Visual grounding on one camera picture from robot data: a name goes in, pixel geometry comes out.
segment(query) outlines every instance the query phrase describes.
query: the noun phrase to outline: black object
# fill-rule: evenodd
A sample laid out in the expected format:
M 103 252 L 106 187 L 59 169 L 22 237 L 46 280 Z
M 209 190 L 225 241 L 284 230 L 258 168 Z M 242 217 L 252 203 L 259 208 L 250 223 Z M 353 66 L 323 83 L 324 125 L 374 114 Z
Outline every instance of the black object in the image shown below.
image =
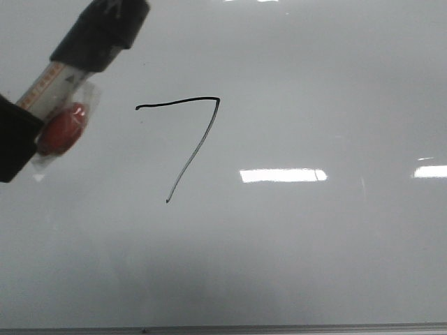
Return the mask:
M 149 12 L 145 0 L 93 0 L 50 59 L 101 72 L 129 49 Z
M 36 153 L 43 122 L 0 95 L 0 182 L 8 183 Z

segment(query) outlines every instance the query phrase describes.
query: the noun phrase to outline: white surface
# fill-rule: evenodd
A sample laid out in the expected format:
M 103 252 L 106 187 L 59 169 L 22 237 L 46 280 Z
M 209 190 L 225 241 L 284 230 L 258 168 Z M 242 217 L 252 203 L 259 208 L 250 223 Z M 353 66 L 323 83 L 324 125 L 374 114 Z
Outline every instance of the white surface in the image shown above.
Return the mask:
M 447 1 L 151 2 L 81 141 L 0 185 L 0 328 L 446 321 L 447 180 L 414 175 L 447 164 Z M 1 93 L 88 3 L 0 0 Z M 167 205 L 214 103 L 134 108 L 207 95 Z

